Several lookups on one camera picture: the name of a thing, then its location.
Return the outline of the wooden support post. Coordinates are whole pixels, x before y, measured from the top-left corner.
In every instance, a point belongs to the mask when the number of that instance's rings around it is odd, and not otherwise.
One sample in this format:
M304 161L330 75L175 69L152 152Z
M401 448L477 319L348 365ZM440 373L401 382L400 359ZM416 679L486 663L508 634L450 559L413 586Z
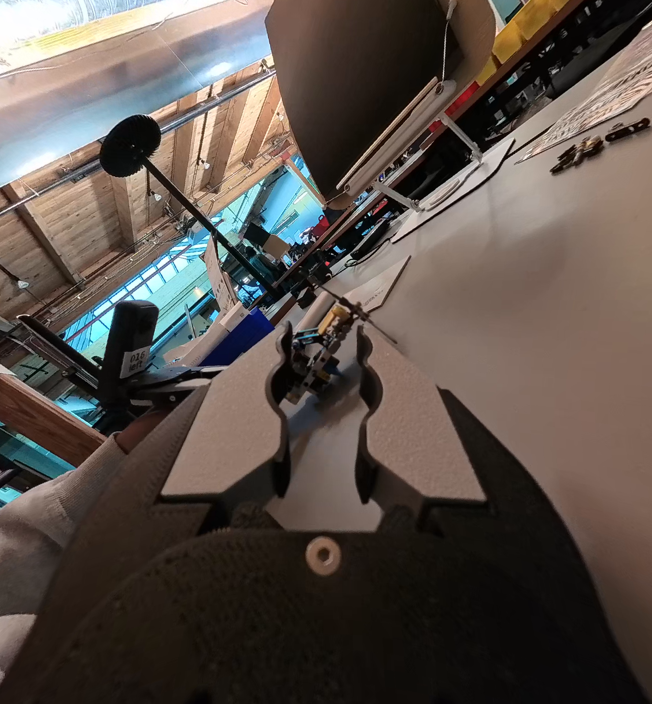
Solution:
M12 374L0 373L0 421L75 467L106 441Z

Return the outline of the blue plastic bin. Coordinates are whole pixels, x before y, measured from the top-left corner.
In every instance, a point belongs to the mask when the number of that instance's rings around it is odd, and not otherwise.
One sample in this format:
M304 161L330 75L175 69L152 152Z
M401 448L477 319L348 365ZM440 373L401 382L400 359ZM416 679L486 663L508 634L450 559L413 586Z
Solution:
M208 329L212 346L200 354L194 367L228 366L275 330L260 309L247 312L232 327L216 321Z

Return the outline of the pile of white paper bags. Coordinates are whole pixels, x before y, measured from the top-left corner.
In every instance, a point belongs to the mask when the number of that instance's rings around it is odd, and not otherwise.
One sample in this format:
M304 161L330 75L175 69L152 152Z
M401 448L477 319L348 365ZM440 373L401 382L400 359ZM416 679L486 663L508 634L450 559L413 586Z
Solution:
M208 329L214 322L221 320L224 321L225 326L232 327L232 323L239 322L249 311L238 299L236 292L233 290L229 276L221 267L215 236L210 236L208 239L204 261L209 282L219 306L218 316L210 324ZM208 334L207 331L197 338L193 347L183 358L183 362L188 366L194 367L200 354L207 351L207 349L212 346L210 335L213 335L213 333Z

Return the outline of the red storage bin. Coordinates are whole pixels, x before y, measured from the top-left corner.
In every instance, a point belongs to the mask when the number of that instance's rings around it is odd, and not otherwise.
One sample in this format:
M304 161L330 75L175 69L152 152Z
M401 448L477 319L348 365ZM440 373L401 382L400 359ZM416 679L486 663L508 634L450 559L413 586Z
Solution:
M465 104L471 99L471 97L478 92L480 89L480 84L477 81L473 81L452 103L445 109L445 114L452 117L457 111L461 110Z

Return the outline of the yellow black toy brick helicopter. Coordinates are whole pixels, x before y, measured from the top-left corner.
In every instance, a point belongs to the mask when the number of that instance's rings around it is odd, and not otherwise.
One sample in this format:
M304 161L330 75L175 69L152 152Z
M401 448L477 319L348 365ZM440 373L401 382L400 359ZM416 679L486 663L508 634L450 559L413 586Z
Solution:
M340 376L336 352L354 328L364 322L380 333L393 346L398 342L372 318L360 304L351 304L324 285L313 303L314 312L306 314L293 332L291 342L291 373L286 383L285 399L296 405L306 394L319 395Z

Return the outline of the black pole stand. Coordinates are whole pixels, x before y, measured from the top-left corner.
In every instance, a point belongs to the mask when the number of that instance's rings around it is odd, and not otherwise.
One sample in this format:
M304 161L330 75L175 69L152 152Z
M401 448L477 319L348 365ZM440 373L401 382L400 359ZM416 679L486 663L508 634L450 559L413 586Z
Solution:
M276 302L279 292L268 277L238 251L172 180L152 163L151 157L161 145L161 140L161 127L152 117L142 114L130 116L112 128L102 141L99 153L100 165L108 175L118 178L129 177L145 168L167 189L169 195L179 201L180 205L224 246L226 251L265 288L266 294Z

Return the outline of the yellow storage bin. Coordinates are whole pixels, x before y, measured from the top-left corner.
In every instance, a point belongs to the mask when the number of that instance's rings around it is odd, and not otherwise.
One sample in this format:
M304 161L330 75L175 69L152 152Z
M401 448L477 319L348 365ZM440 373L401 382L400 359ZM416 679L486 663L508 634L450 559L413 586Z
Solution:
M527 1L519 9L512 23L517 26L524 41L529 41L556 15L568 1Z
M526 43L523 31L519 28L515 19L512 19L497 34L494 41L492 55L497 65L501 66L519 51Z

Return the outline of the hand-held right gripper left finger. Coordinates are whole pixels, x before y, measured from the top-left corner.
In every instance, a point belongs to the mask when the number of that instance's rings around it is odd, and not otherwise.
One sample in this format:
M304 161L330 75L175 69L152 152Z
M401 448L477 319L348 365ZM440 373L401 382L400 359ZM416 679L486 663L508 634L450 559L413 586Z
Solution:
M162 488L171 503L267 503L291 479L293 327L285 322L213 378Z

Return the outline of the large silver air duct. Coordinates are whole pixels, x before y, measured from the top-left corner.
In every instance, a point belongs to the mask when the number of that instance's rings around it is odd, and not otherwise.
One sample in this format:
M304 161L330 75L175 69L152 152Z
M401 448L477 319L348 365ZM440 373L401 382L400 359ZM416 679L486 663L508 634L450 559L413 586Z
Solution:
M223 1L0 76L0 187L269 54L271 1Z

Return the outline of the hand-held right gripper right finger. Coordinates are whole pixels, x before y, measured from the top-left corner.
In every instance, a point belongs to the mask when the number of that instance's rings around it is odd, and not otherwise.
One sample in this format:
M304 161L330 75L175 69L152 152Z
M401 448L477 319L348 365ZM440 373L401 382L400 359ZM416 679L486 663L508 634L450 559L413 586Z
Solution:
M356 489L363 504L482 506L486 495L441 390L379 333L357 329Z

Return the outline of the person's left hand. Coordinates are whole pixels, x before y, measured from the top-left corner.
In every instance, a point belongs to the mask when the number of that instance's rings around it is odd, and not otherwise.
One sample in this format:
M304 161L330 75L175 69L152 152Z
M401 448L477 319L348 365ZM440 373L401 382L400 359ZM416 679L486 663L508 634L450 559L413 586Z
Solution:
M169 415L167 409L151 409L131 422L125 429L114 435L115 443L128 455L164 418Z

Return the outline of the sticker sheet with yellow label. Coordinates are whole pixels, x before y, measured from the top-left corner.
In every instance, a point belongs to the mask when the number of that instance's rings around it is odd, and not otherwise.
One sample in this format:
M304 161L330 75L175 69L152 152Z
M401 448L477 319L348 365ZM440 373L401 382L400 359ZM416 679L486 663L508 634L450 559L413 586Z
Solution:
M585 101L618 102L620 107L630 110L651 91L652 21L618 54L611 68Z

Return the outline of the open instruction booklet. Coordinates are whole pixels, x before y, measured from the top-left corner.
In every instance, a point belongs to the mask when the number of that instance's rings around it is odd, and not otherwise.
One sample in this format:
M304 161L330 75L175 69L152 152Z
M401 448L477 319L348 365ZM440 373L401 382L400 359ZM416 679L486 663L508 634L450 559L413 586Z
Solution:
M411 256L407 256L401 259L366 283L352 289L347 294L342 294L341 297L347 299L351 304L360 304L366 314L371 314L385 304L411 258Z

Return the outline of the small dark toy brick assembly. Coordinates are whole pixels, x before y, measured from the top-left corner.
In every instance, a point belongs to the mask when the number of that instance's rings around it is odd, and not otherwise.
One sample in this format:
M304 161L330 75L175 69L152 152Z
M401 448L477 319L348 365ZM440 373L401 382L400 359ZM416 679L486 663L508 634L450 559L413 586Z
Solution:
M570 168L575 168L589 158L599 155L604 149L603 137L589 136L579 142L579 144L571 145L566 151L561 153L557 158L557 163L550 168L550 174L556 175Z

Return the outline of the black flat device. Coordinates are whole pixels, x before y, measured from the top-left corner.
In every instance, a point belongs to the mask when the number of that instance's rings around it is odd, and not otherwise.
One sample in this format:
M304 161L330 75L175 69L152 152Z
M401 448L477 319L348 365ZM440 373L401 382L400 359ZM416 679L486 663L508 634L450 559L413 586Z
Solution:
M362 241L356 245L350 253L350 257L354 261L361 261L370 253L372 253L381 242L384 236L390 230L392 224L391 219L382 218L366 233Z

